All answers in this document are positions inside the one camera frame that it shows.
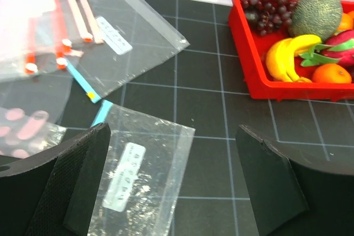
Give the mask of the clear zip bag blue zipper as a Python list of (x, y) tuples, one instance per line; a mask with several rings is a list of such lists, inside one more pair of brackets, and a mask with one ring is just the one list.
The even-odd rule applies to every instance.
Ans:
[(93, 103), (189, 46), (145, 0), (88, 0), (103, 44), (67, 69)]

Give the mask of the green netted melon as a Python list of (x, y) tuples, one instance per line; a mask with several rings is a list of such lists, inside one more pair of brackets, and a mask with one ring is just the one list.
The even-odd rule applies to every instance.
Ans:
[(317, 35), (325, 41), (337, 31), (342, 14), (341, 0), (299, 0), (293, 10), (288, 33), (293, 38)]

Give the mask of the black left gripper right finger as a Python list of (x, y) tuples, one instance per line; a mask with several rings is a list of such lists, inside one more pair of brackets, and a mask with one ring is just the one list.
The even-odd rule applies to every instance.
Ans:
[(240, 125), (238, 156), (259, 235), (353, 235), (353, 166)]

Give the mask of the clear zip bag white label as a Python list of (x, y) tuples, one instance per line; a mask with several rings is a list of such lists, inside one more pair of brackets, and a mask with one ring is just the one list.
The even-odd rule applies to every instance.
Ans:
[(89, 235), (167, 235), (195, 129), (103, 101), (111, 139)]

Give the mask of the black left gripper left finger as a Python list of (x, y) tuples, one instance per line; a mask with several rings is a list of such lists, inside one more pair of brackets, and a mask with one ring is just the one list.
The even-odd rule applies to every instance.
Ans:
[(110, 137), (99, 123), (24, 159), (1, 155), (1, 235), (87, 235)]

